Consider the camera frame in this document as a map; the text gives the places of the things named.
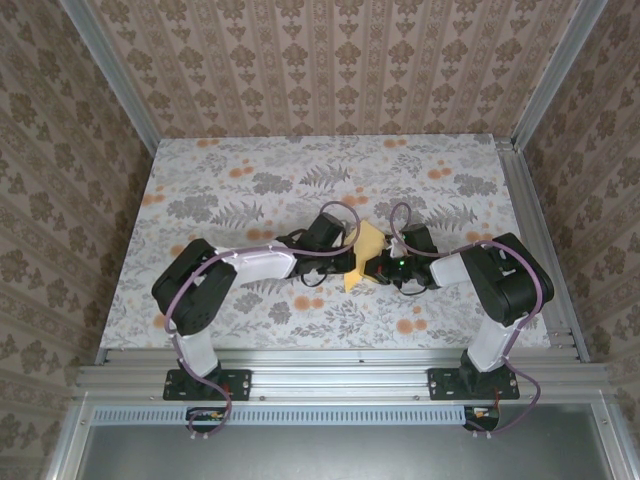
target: gray leaf pattern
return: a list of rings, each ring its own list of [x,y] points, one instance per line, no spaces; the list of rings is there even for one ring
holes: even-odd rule
[[[308,227],[330,200],[352,205],[384,233],[393,206],[406,202],[412,222],[429,226],[440,251],[518,234],[488,135],[163,140],[145,199],[109,313],[106,348],[169,345],[154,321],[150,289],[193,239],[228,248],[269,243]],[[354,228],[349,212],[332,206],[329,213]],[[399,210],[396,225],[406,218]],[[35,273],[24,272],[24,259],[9,254],[0,259],[1,274],[31,281]],[[59,292],[50,293],[57,301]],[[338,276],[318,288],[298,278],[265,279],[233,285],[210,334],[216,348],[464,347],[484,315],[466,284],[404,297],[367,280],[346,293]],[[544,322],[536,321],[519,342],[544,346],[545,334]],[[8,339],[4,350],[12,351]],[[61,368],[36,350],[31,368]]]

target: wallpaper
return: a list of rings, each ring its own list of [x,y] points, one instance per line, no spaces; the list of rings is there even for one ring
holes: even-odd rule
[[[510,135],[579,0],[90,0],[165,138]]]
[[[640,445],[640,2],[610,0],[526,148],[594,360]]]
[[[388,135],[165,139],[160,143],[102,336],[104,348],[171,348],[150,285],[195,238],[212,246],[264,245],[308,228],[342,200],[389,233],[398,202],[425,223],[441,252],[519,234],[493,138]],[[347,222],[345,208],[329,211]],[[398,225],[406,222],[406,211]],[[320,276],[312,274],[309,284]],[[487,318],[470,282],[403,296],[342,275],[317,288],[300,278],[233,285],[210,329],[214,347],[412,349],[468,346]],[[417,292],[412,282],[405,292]],[[520,346],[548,346],[536,317]]]
[[[0,478],[55,448],[149,166],[57,2],[0,2]]]

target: table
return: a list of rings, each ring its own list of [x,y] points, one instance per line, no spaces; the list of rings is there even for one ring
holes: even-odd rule
[[[491,135],[163,140],[101,346],[170,346],[151,286],[189,241],[267,243],[309,226],[329,200],[385,232],[405,201],[441,251],[519,234]],[[353,227],[348,211],[331,213]],[[484,315],[470,284],[404,297],[365,280],[345,293],[337,276],[317,288],[266,280],[233,288],[210,331],[216,348],[459,348]],[[549,345],[540,315],[519,345]]]

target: purple cable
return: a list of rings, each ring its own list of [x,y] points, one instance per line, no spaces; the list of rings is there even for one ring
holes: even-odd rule
[[[356,234],[355,234],[355,236],[353,238],[353,241],[350,244],[345,245],[344,247],[339,248],[338,250],[335,250],[335,251],[332,251],[332,252],[310,252],[310,251],[307,251],[307,250],[298,250],[298,249],[295,249],[295,248],[288,248],[288,247],[273,247],[273,246],[269,246],[269,245],[263,245],[263,246],[260,246],[260,247],[239,248],[237,250],[229,250],[227,252],[223,252],[223,253],[220,253],[218,255],[215,255],[215,256],[211,257],[206,262],[204,262],[202,265],[200,265],[191,274],[191,276],[187,279],[187,281],[184,282],[184,284],[180,287],[180,289],[178,290],[178,293],[176,293],[176,295],[173,297],[173,300],[171,300],[171,303],[169,304],[169,308],[167,309],[167,313],[166,313],[166,315],[164,317],[164,330],[171,337],[171,343],[173,344],[173,348],[176,350],[176,353],[178,354],[178,361],[182,364],[182,366],[184,367],[185,371],[189,375],[191,375],[198,382],[204,383],[205,385],[208,385],[208,386],[212,387],[213,389],[215,389],[218,393],[220,393],[224,397],[225,401],[227,402],[227,408],[226,408],[225,416],[221,420],[220,424],[217,425],[211,432],[208,432],[208,434],[214,435],[214,434],[218,433],[224,427],[225,423],[229,419],[229,415],[231,414],[231,408],[232,408],[232,406],[231,406],[231,397],[229,396],[229,394],[227,392],[225,392],[222,388],[220,388],[220,386],[216,385],[213,382],[210,382],[210,381],[206,380],[205,378],[202,378],[200,375],[195,373],[191,369],[189,364],[186,362],[186,360],[184,358],[184,355],[182,354],[182,350],[180,349],[180,345],[178,344],[178,342],[177,342],[177,340],[176,340],[176,338],[174,336],[174,335],[177,334],[177,331],[176,331],[176,329],[171,328],[171,317],[173,316],[173,313],[174,313],[174,311],[176,309],[176,306],[178,305],[178,303],[180,303],[180,300],[182,299],[183,295],[188,290],[188,288],[195,282],[195,280],[200,275],[202,275],[202,273],[207,268],[209,268],[211,265],[213,265],[217,261],[222,260],[222,259],[227,258],[227,257],[233,257],[233,256],[237,256],[239,254],[245,254],[245,253],[257,253],[257,252],[265,252],[265,251],[290,253],[290,254],[296,254],[297,253],[297,254],[301,254],[301,255],[310,255],[310,256],[313,256],[313,257],[333,257],[333,256],[340,255],[342,253],[345,253],[345,252],[349,251],[351,249],[351,247],[353,247],[355,245],[355,242],[358,240],[358,237],[360,236],[360,217],[358,216],[358,212],[356,212],[353,207],[347,205],[346,203],[338,202],[338,201],[335,201],[335,200],[325,203],[320,208],[320,213],[323,213],[327,209],[327,207],[329,207],[331,205],[340,205],[340,206],[346,208],[347,210],[349,210],[353,214],[353,216],[354,216],[354,218],[356,220]],[[195,418],[195,416],[193,416],[189,421],[189,430],[191,431],[191,433],[193,435],[197,434],[197,432],[193,429],[193,419]]]
[[[516,343],[516,340],[518,339],[518,336],[520,335],[520,332],[522,331],[522,329],[533,319],[533,317],[535,317],[538,314],[538,312],[540,312],[540,309],[542,308],[542,297],[543,297],[543,295],[542,295],[542,285],[540,284],[540,279],[538,278],[538,276],[536,275],[535,271],[533,270],[533,267],[529,264],[529,262],[527,262],[522,257],[522,255],[520,255],[518,252],[516,252],[512,248],[509,248],[506,245],[502,245],[501,243],[494,242],[493,240],[482,240],[482,241],[479,241],[479,242],[472,243],[471,245],[466,245],[464,247],[461,247],[461,248],[458,248],[458,249],[455,249],[455,250],[451,250],[450,252],[445,252],[445,253],[422,252],[420,250],[416,250],[413,247],[410,247],[409,245],[407,245],[404,242],[402,237],[398,234],[398,231],[396,230],[396,228],[395,228],[395,226],[393,224],[393,220],[394,220],[394,217],[396,215],[396,212],[398,211],[398,208],[400,208],[400,207],[405,207],[407,209],[407,212],[408,212],[407,223],[405,224],[405,226],[409,225],[409,222],[411,221],[411,207],[409,206],[409,204],[406,203],[406,202],[397,203],[391,209],[391,214],[389,215],[389,222],[391,224],[391,233],[393,234],[393,237],[396,239],[396,241],[400,245],[402,245],[405,249],[407,249],[409,252],[414,253],[416,255],[422,255],[422,256],[425,256],[425,257],[439,257],[439,258],[442,258],[442,257],[448,257],[449,255],[453,255],[453,254],[462,252],[464,250],[468,250],[469,248],[472,248],[472,247],[475,247],[475,246],[478,246],[478,245],[488,245],[488,246],[491,246],[491,247],[498,248],[499,250],[502,250],[505,253],[508,253],[513,258],[515,258],[518,262],[520,262],[520,264],[524,267],[524,269],[527,271],[527,273],[531,277],[531,280],[533,281],[533,286],[536,289],[536,303],[535,303],[533,309],[531,310],[531,312],[529,312],[529,314],[526,316],[526,318],[522,322],[520,322],[518,327],[515,329],[515,331],[511,335],[511,338],[509,338],[509,341],[507,342],[507,345],[505,346],[504,350],[502,351],[502,361],[507,366],[507,368],[509,368],[511,371],[513,371],[516,375],[520,375],[521,377],[523,377],[523,378],[527,379],[529,382],[531,382],[533,384],[533,386],[536,388],[536,394],[533,396],[533,399],[531,400],[531,403],[529,405],[527,405],[527,408],[525,408],[524,411],[515,420],[513,420],[510,423],[508,423],[504,427],[501,427],[501,428],[498,428],[497,430],[494,430],[493,432],[486,432],[487,435],[489,435],[489,433],[491,433],[491,435],[502,433],[502,432],[514,427],[518,423],[520,423],[522,421],[522,419],[524,419],[524,417],[526,417],[531,412],[531,410],[533,410],[533,408],[538,403],[538,400],[540,399],[540,394],[541,394],[541,391],[542,391],[542,389],[540,388],[540,384],[535,379],[533,379],[532,377],[527,375],[526,373],[523,373],[522,371],[520,371],[517,368],[515,368],[511,364],[511,362],[509,362],[509,357],[508,357],[509,352],[513,348],[513,345]],[[485,429],[483,429],[482,427],[480,427],[479,425],[477,425],[476,423],[474,423],[472,421],[468,421],[467,423],[469,423],[470,425],[473,425],[474,427],[478,428],[480,431],[486,431]]]

